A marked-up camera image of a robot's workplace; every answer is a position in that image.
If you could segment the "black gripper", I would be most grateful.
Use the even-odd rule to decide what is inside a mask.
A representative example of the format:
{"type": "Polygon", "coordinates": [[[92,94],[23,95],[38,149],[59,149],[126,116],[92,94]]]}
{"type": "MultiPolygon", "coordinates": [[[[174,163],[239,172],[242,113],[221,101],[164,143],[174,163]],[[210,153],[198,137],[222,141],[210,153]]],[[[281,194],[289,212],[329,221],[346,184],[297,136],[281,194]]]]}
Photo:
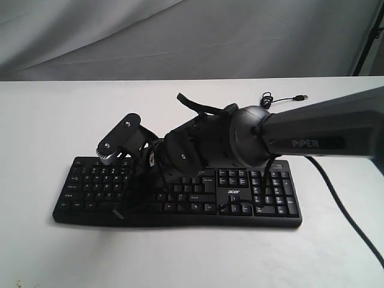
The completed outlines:
{"type": "Polygon", "coordinates": [[[125,219],[140,203],[141,192],[156,192],[168,189],[160,164],[158,148],[162,148],[162,138],[130,136],[127,140],[128,151],[133,156],[131,173],[124,184],[123,197],[112,209],[119,219],[125,219]]]}

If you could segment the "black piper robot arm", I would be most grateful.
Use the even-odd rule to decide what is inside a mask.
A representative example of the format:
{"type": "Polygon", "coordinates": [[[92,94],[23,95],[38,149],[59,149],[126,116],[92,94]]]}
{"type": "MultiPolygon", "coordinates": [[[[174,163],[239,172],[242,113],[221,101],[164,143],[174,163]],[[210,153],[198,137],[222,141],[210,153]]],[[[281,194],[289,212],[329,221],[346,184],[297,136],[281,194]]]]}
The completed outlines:
{"type": "Polygon", "coordinates": [[[223,109],[178,100],[197,116],[156,137],[139,121],[117,125],[119,151],[133,157],[128,198],[113,212],[137,212],[158,188],[206,168],[269,169],[282,155],[370,158],[383,167],[383,88],[280,113],[259,106],[223,109]]]}

